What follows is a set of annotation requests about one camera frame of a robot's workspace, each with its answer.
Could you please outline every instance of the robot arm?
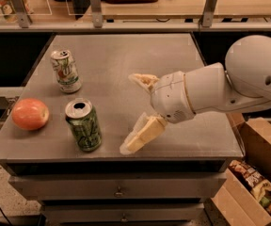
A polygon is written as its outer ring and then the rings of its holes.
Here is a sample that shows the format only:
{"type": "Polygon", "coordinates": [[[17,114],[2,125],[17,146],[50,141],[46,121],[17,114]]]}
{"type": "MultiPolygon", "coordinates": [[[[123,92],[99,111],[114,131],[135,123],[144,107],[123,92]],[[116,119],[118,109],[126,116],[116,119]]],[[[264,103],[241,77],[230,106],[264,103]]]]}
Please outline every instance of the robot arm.
{"type": "Polygon", "coordinates": [[[233,44],[220,63],[192,72],[157,78],[132,74],[132,81],[151,96],[157,116],[141,116],[120,147],[134,153],[161,135],[167,122],[191,120],[207,111],[254,112],[271,108],[271,38],[248,36],[233,44]]]}

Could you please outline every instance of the can lid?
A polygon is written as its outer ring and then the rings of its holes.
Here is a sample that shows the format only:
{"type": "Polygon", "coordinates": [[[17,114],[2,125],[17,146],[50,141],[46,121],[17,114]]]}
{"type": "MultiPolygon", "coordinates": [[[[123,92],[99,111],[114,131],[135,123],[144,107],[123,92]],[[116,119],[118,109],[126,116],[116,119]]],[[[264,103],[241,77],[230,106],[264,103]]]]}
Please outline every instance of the can lid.
{"type": "Polygon", "coordinates": [[[90,101],[77,98],[71,102],[69,102],[66,106],[66,115],[72,119],[79,119],[85,117],[92,108],[92,104],[90,101]]]}
{"type": "Polygon", "coordinates": [[[70,50],[55,50],[51,54],[51,58],[53,59],[62,59],[69,57],[71,54],[70,50]]]}

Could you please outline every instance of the red apple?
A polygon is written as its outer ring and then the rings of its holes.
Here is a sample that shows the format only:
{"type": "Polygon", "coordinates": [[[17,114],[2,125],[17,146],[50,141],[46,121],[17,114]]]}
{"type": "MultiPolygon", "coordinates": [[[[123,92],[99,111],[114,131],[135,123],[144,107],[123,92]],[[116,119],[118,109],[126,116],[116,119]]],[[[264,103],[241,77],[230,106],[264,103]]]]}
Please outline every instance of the red apple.
{"type": "Polygon", "coordinates": [[[13,122],[24,130],[37,130],[46,124],[49,119],[47,105],[34,98],[18,101],[12,109],[13,122]]]}

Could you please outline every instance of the drawer handle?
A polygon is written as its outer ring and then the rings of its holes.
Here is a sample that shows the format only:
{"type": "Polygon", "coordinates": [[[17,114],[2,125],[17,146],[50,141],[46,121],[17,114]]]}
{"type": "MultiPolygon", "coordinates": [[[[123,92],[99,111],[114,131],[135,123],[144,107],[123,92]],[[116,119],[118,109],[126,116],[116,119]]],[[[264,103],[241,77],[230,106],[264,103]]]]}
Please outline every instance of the drawer handle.
{"type": "Polygon", "coordinates": [[[126,218],[125,214],[123,214],[122,219],[120,221],[121,222],[128,222],[128,219],[126,218]]]}
{"type": "Polygon", "coordinates": [[[114,196],[115,196],[116,198],[123,198],[124,193],[121,192],[120,186],[117,187],[117,192],[114,193],[114,196]]]}

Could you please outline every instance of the cardboard box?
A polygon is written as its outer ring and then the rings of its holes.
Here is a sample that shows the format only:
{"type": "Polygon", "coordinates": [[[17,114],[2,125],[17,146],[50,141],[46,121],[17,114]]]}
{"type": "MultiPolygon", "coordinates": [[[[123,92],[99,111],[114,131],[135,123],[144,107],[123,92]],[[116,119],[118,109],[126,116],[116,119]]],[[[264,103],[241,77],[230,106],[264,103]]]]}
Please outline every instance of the cardboard box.
{"type": "MultiPolygon", "coordinates": [[[[229,114],[228,119],[240,137],[239,142],[243,142],[245,161],[257,167],[271,182],[271,124],[263,118],[245,122],[241,114],[229,114]]],[[[227,181],[212,200],[229,224],[263,226],[271,223],[271,216],[229,169],[226,174],[227,181]]]]}

